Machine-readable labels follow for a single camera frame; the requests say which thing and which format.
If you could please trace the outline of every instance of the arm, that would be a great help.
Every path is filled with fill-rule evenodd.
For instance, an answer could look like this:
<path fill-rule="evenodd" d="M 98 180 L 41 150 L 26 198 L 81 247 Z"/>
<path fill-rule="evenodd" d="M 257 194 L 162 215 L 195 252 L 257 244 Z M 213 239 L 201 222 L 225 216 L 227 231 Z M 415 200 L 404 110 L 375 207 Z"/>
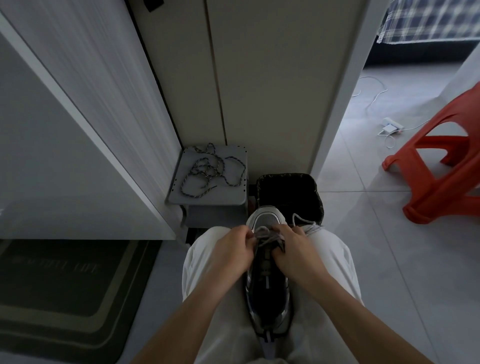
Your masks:
<path fill-rule="evenodd" d="M 432 364 L 350 295 L 326 270 L 312 242 L 299 227 L 274 227 L 285 237 L 285 253 L 273 257 L 280 270 L 324 309 L 360 364 Z"/>
<path fill-rule="evenodd" d="M 255 243 L 247 226 L 236 227 L 220 239 L 208 272 L 131 364 L 193 363 L 216 307 L 252 263 Z"/>

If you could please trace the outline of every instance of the dark floor mat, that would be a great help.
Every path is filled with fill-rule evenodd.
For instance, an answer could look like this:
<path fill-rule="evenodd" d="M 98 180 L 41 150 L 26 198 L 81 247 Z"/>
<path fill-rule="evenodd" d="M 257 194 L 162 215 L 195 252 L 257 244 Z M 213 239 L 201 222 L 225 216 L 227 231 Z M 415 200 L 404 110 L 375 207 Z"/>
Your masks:
<path fill-rule="evenodd" d="M 115 363 L 160 244 L 0 240 L 0 350 Z"/>

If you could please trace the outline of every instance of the cabinet door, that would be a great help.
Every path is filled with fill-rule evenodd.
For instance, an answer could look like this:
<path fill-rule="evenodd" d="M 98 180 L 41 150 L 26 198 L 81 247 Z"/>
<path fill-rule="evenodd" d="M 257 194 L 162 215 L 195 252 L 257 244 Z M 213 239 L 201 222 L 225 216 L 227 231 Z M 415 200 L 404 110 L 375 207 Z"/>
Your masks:
<path fill-rule="evenodd" d="M 207 5 L 228 144 L 253 179 L 309 172 L 365 1 Z"/>
<path fill-rule="evenodd" d="M 225 144 L 203 0 L 128 0 L 184 146 Z"/>

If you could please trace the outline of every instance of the orange stool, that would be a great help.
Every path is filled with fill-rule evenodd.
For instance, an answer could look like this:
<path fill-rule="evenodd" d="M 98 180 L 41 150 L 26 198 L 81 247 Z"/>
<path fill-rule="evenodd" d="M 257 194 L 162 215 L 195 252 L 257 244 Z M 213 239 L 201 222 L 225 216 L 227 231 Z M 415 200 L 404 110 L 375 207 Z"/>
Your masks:
<path fill-rule="evenodd" d="M 427 136 L 436 126 L 453 121 L 468 136 Z M 445 149 L 440 161 L 453 167 L 436 179 L 417 149 Z M 428 224 L 444 215 L 480 216 L 480 197 L 467 196 L 480 183 L 480 82 L 440 110 L 398 152 L 382 163 L 384 170 L 396 163 L 412 189 L 405 216 L 417 224 Z"/>

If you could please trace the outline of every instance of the trash can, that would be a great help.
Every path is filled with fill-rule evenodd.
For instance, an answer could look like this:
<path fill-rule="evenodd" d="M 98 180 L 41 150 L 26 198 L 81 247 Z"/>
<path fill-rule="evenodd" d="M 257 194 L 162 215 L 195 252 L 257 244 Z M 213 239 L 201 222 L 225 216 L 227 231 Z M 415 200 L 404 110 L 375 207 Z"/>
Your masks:
<path fill-rule="evenodd" d="M 257 208 L 275 206 L 292 224 L 294 213 L 305 220 L 321 225 L 324 206 L 317 192 L 317 184 L 306 173 L 265 174 L 257 180 Z"/>

